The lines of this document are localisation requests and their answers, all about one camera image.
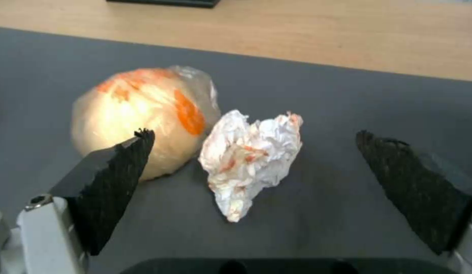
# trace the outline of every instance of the wooden table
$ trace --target wooden table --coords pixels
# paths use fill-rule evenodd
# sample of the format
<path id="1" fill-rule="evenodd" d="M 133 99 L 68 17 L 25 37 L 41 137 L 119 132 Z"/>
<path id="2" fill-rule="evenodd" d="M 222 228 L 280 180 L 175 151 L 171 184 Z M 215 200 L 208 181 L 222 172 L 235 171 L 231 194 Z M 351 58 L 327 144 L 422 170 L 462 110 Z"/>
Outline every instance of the wooden table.
<path id="1" fill-rule="evenodd" d="M 0 26 L 472 80 L 472 3 L 448 0 L 0 0 Z"/>

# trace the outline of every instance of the orange item in plastic bag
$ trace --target orange item in plastic bag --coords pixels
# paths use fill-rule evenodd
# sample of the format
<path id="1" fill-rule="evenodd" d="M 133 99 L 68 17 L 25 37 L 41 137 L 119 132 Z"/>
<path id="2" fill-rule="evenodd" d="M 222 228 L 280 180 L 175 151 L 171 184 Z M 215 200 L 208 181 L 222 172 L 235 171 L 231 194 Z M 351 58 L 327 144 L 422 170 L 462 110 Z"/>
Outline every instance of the orange item in plastic bag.
<path id="1" fill-rule="evenodd" d="M 82 155 L 129 139 L 139 128 L 155 142 L 140 180 L 173 173 L 200 149 L 220 118 L 210 77 L 190 67 L 119 73 L 74 104 L 72 139 Z"/>

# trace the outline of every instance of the gray mat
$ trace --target gray mat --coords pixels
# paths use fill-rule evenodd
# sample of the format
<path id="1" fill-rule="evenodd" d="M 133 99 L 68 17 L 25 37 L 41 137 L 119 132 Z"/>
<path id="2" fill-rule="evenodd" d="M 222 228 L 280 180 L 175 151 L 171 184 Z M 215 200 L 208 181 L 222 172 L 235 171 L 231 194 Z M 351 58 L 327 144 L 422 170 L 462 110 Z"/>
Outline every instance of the gray mat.
<path id="1" fill-rule="evenodd" d="M 91 273 L 154 257 L 441 263 L 387 200 L 354 134 L 405 140 L 472 175 L 471 82 L 0 29 L 0 210 L 9 222 L 79 161 L 69 133 L 77 97 L 113 73 L 172 64 L 210 73 L 223 112 L 301 114 L 304 146 L 290 175 L 237 224 L 219 213 L 195 160 L 140 186 Z"/>

